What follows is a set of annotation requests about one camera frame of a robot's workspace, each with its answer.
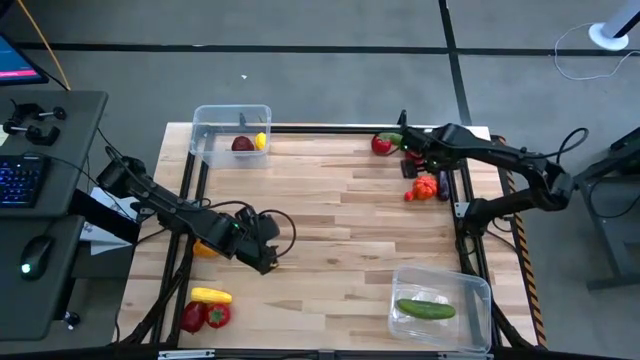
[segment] plastic bin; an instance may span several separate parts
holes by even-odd
[[[396,308],[399,299],[449,304],[456,315],[446,320],[414,318]],[[491,348],[491,288],[476,276],[401,266],[393,274],[389,331],[397,338],[446,350],[487,353]]]
[[[255,146],[255,137],[267,138],[262,150],[232,151],[237,136],[246,136]],[[193,114],[189,151],[202,157],[212,168],[253,169],[269,166],[271,109],[266,105],[203,105]]]

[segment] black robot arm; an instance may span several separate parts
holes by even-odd
[[[196,206],[158,185],[147,175],[144,164],[120,156],[107,147],[111,163],[98,176],[100,187],[116,197],[135,197],[142,207],[156,211],[158,220],[171,231],[190,233],[218,254],[233,256],[266,274],[278,266],[277,246],[267,241],[280,234],[270,215],[256,214],[248,204],[234,216]]]
[[[420,164],[402,162],[404,177],[416,177],[418,172],[436,174],[455,170],[461,160],[470,158],[521,174],[529,188],[497,199],[473,199],[469,202],[461,226],[470,235],[484,234],[495,218],[538,208],[558,211],[567,207],[574,190],[572,177],[547,156],[516,149],[477,138],[467,128],[447,124],[425,132],[424,129],[402,128],[402,146],[422,155]]]

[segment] gray floor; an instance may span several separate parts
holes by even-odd
[[[29,0],[54,42],[251,45],[444,46],[436,0]],[[623,0],[449,0],[457,45],[546,48],[571,27],[606,19]],[[19,9],[0,29],[37,41]],[[640,47],[638,29],[632,46]],[[584,31],[564,48],[593,48]],[[33,58],[55,71],[46,52]],[[459,123],[451,72],[443,55],[59,52],[74,89],[110,94],[104,132],[153,170],[164,126],[191,121],[202,104],[265,103],[274,121],[392,123],[402,108],[413,124]],[[562,58],[574,76],[611,71],[618,58]],[[638,126],[637,58],[610,79],[561,77],[547,57],[464,56],[461,71],[474,125],[487,125],[517,146],[556,150],[572,129],[588,141],[562,158],[571,172],[599,159]],[[50,87],[53,84],[40,86]],[[106,164],[94,146],[93,173]],[[538,295],[551,349],[640,358],[640,287],[589,293],[585,282],[609,268],[576,193],[559,213],[524,214]],[[115,284],[87,284],[94,295],[79,311],[93,322],[76,333],[54,328],[41,344],[0,344],[0,351],[96,346],[109,341]]]

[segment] keyboard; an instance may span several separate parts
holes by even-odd
[[[0,156],[0,208],[34,207],[48,163],[38,155]]]

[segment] wooden tabletop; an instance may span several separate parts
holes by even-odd
[[[470,129],[489,137],[486,127]],[[168,124],[156,167],[156,181],[176,193],[190,136],[191,124]],[[392,274],[399,265],[460,270],[451,207],[435,199],[404,202],[412,180],[400,174],[401,154],[372,156],[370,139],[273,134],[269,168],[209,171],[205,197],[242,200],[258,211],[284,211],[294,219],[298,239],[280,258],[280,267],[265,276],[235,259],[195,258],[189,288],[231,293],[234,316],[219,330],[205,325],[195,335],[182,332],[181,348],[435,349],[392,337],[387,314]],[[476,197],[502,196],[495,167],[469,161],[469,169]],[[191,196],[197,169],[194,174]],[[284,219],[278,223],[281,236],[270,244],[284,249],[291,228]],[[156,230],[149,220],[141,236]],[[501,235],[513,241],[510,234]],[[168,242],[165,233],[136,249],[119,317],[123,337],[158,295]],[[537,343],[518,256],[488,235],[484,247],[496,302],[520,334]],[[167,309],[163,339],[173,302]]]

